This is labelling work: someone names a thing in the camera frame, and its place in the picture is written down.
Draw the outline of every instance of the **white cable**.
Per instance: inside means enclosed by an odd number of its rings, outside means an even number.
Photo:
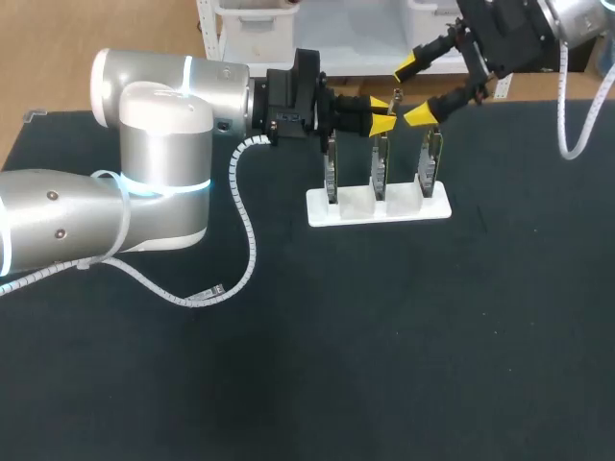
[[[250,222],[248,213],[245,209],[245,206],[243,205],[241,196],[239,195],[239,188],[237,186],[237,165],[239,163],[241,155],[248,148],[256,145],[267,144],[270,144],[270,142],[269,139],[264,135],[248,138],[241,144],[239,144],[231,157],[231,164],[229,165],[229,184],[231,186],[231,193],[233,194],[235,206],[237,207],[237,211],[239,212],[239,216],[241,217],[241,221],[243,222],[243,226],[246,230],[246,235],[248,237],[249,257],[248,266],[246,267],[243,277],[230,291],[223,293],[222,295],[202,301],[194,301],[190,298],[179,298],[157,286],[155,283],[143,276],[137,269],[130,266],[129,264],[126,264],[124,261],[120,261],[119,259],[110,257],[109,259],[105,259],[101,262],[103,264],[109,264],[110,266],[113,266],[125,272],[156,295],[176,305],[182,305],[185,307],[207,307],[226,301],[228,298],[231,298],[232,296],[236,295],[239,291],[241,291],[241,289],[246,285],[246,283],[252,276],[257,263],[257,240],[254,235],[252,223]],[[29,276],[22,277],[21,279],[17,279],[15,281],[0,286],[0,297],[9,294],[12,291],[18,290],[19,288],[23,288],[24,286],[27,286],[31,283],[34,283],[35,281],[45,279],[49,276],[53,276],[54,274],[57,274],[61,271],[65,271],[66,269],[70,269],[71,267],[89,263],[90,261],[91,258],[68,261],[60,264],[55,264],[40,271],[36,271]]]
[[[117,231],[117,235],[115,236],[115,241],[113,242],[113,245],[111,246],[109,251],[106,252],[104,255],[96,256],[89,260],[82,260],[82,262],[77,264],[77,269],[82,271],[89,269],[90,265],[97,264],[104,261],[105,259],[109,259],[117,252],[119,252],[119,249],[122,248],[122,245],[124,244],[124,240],[126,240],[126,235],[128,235],[128,229],[131,226],[131,196],[128,193],[128,187],[126,187],[126,184],[121,180],[121,178],[112,171],[98,170],[92,173],[90,176],[92,178],[100,178],[103,175],[111,176],[117,183],[117,187],[119,187],[119,190],[122,194],[122,220],[120,221],[119,230]]]
[[[603,106],[604,100],[608,96],[610,88],[615,82],[615,63],[610,68],[592,103],[585,124],[578,138],[578,143],[572,151],[568,151],[568,141],[566,140],[566,84],[568,81],[568,46],[562,41],[559,56],[559,93],[557,96],[557,140],[559,142],[559,152],[567,160],[574,160],[585,150],[589,136],[594,129],[594,124],[598,119],[598,114]]]

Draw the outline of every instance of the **wooden floor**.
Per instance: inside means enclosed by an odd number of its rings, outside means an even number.
[[[28,109],[89,109],[89,72],[102,48],[204,56],[195,0],[0,0],[0,165]],[[569,77],[569,98],[593,98],[594,66]],[[462,85],[463,76],[419,76],[404,85],[419,103]],[[344,94],[388,100],[391,77],[335,79]],[[507,101],[552,100],[556,74],[515,75]]]
[[[28,109],[89,109],[102,48],[204,56],[194,0],[0,0],[0,165]]]

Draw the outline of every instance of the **white holder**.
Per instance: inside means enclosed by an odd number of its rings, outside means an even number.
[[[330,205],[327,190],[312,189],[306,194],[307,219],[313,228],[357,224],[397,223],[447,219],[453,214],[442,182],[437,182],[433,197],[423,197],[418,177],[414,182],[388,184],[386,200],[377,201],[374,187],[339,187],[337,204]]]

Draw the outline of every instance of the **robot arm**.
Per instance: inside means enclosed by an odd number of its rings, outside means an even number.
[[[615,0],[457,2],[462,18],[445,36],[415,48],[395,75],[404,81],[456,47],[468,64],[466,86],[408,113],[410,125],[441,123],[471,100],[481,102],[490,78],[539,58],[558,39],[583,43],[606,30],[615,11]],[[298,50],[292,69],[269,70],[262,80],[250,79],[241,64],[103,50],[90,96],[98,122],[120,131],[121,187],[61,172],[2,173],[1,276],[104,255],[118,243],[127,252],[198,242],[208,225],[214,134],[243,139],[257,129],[272,144],[317,135],[327,156],[334,131],[372,136],[396,120],[386,103],[369,96],[336,97],[318,52],[307,50]]]
[[[464,87],[429,99],[407,113],[410,126],[442,123],[474,100],[480,104],[487,82],[501,79],[542,57],[558,40],[574,48],[606,31],[613,0],[457,0],[462,17],[447,34],[417,46],[395,72],[399,82],[426,70],[456,48],[468,67]]]

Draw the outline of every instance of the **black mat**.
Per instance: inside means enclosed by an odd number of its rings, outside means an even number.
[[[0,300],[0,459],[613,459],[614,117],[566,162],[553,104],[464,111],[444,129],[454,217],[431,224],[311,229],[316,146],[255,149],[258,265],[236,298],[184,310],[94,267]],[[395,133],[393,181],[420,140]],[[340,142],[342,181],[366,181],[370,144]],[[216,148],[205,240],[122,256],[183,296],[247,259],[234,144]],[[117,150],[91,114],[54,113],[7,168],[117,170]]]

